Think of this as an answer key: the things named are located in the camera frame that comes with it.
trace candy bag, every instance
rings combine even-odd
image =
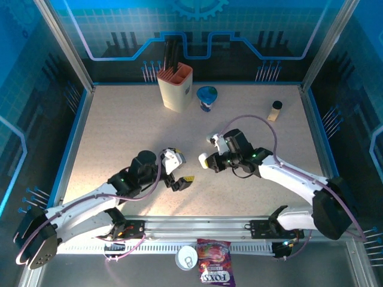
[[[197,239],[198,269],[202,283],[235,287],[230,242]]]

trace black bracket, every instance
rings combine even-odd
[[[277,234],[270,228],[268,220],[251,220],[245,225],[245,229],[250,231],[251,239],[294,239],[297,235],[299,239],[305,238],[303,230],[297,233],[293,230],[282,230]]]

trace glass panel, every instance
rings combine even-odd
[[[16,286],[13,234],[45,207],[83,87],[34,2],[0,4],[0,285]]]
[[[196,81],[301,81],[343,0],[51,0],[95,82],[152,82],[164,41]]]
[[[383,2],[360,1],[312,92],[339,173],[361,214],[382,218]]]

